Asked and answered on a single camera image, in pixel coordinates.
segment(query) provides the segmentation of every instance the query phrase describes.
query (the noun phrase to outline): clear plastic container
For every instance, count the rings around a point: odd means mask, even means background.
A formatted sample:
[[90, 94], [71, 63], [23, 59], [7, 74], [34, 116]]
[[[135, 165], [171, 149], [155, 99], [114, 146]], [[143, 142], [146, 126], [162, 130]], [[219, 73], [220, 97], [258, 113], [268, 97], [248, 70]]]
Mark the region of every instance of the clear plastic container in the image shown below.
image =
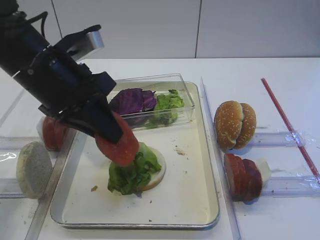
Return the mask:
[[[115, 88], [107, 96], [108, 102], [110, 102], [121, 90], [131, 88], [141, 88], [144, 91], [150, 90], [155, 92], [155, 95], [167, 95], [169, 94], [169, 90], [178, 90], [180, 97], [183, 99], [184, 107], [122, 115], [129, 126], [134, 130], [167, 127], [190, 122], [195, 103], [186, 87], [186, 83], [179, 73], [120, 79], [116, 80], [116, 83]], [[177, 114], [177, 119], [169, 125], [163, 123], [155, 125], [150, 121], [151, 118], [160, 119], [161, 117], [165, 118], [168, 115], [175, 114]]]

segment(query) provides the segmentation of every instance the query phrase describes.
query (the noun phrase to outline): food crumb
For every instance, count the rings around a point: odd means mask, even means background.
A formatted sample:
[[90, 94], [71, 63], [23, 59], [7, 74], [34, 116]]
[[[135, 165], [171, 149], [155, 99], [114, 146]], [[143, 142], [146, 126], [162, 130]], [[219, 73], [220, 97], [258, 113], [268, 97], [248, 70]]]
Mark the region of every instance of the food crumb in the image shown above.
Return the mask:
[[179, 154], [179, 155], [182, 155], [182, 156], [186, 155], [186, 153], [185, 153], [182, 149], [180, 149], [180, 148], [176, 148], [175, 151], [176, 151], [176, 153]]
[[95, 185], [93, 188], [91, 188], [91, 192], [96, 191], [96, 190], [97, 190], [97, 188], [98, 188], [98, 186], [97, 186], [97, 185]]

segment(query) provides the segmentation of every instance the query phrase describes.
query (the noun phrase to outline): bottom bun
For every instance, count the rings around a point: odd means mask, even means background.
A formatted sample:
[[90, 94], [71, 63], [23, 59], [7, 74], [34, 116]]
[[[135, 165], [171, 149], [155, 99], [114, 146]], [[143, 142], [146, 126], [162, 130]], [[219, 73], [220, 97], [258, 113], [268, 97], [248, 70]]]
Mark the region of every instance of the bottom bun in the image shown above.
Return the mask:
[[147, 191], [150, 189], [153, 189], [155, 186], [157, 186], [161, 180], [164, 178], [167, 165], [164, 156], [156, 149], [149, 147], [149, 149], [156, 155], [158, 163], [161, 165], [161, 170], [151, 175], [150, 182], [143, 187], [139, 187], [139, 191]]

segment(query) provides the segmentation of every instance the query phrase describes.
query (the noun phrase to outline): metal tray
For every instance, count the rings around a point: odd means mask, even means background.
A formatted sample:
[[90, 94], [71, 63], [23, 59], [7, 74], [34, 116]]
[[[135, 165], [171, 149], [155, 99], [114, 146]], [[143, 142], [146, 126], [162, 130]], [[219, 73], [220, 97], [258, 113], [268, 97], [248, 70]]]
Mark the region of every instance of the metal tray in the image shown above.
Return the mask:
[[[171, 89], [175, 83], [158, 84]], [[109, 192], [110, 161], [93, 138], [80, 133], [51, 203], [50, 215], [57, 224], [69, 229], [203, 230], [218, 222], [220, 207], [199, 92], [195, 84], [185, 84], [195, 104], [190, 123], [134, 131], [139, 141], [165, 157], [161, 183], [141, 198]]]

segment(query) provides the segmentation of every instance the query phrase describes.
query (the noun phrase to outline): plastic straw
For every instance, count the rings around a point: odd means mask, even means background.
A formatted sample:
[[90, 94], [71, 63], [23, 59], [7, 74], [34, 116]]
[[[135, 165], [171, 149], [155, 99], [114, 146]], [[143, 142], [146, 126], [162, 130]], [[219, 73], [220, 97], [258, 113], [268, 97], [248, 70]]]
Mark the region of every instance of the plastic straw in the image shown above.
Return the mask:
[[312, 161], [312, 159], [309, 156], [309, 154], [308, 154], [307, 150], [305, 149], [305, 147], [298, 144], [298, 140], [295, 137], [296, 131], [294, 130], [293, 126], [291, 125], [291, 123], [290, 123], [289, 119], [287, 118], [284, 110], [280, 106], [280, 103], [277, 101], [276, 96], [273, 94], [271, 88], [269, 87], [269, 85], [267, 83], [267, 80], [264, 79], [264, 78], [261, 78], [261, 81], [262, 81], [266, 91], [268, 92], [270, 98], [272, 99], [276, 109], [278, 110], [279, 114], [281, 115], [286, 127], [291, 132], [293, 139], [295, 139], [295, 141], [297, 143], [297, 147], [299, 148], [300, 152], [302, 153], [302, 155], [303, 155], [306, 163], [308, 164], [312, 174], [315, 176], [317, 182], [320, 184], [320, 173], [318, 172], [317, 167], [315, 166], [314, 162]]

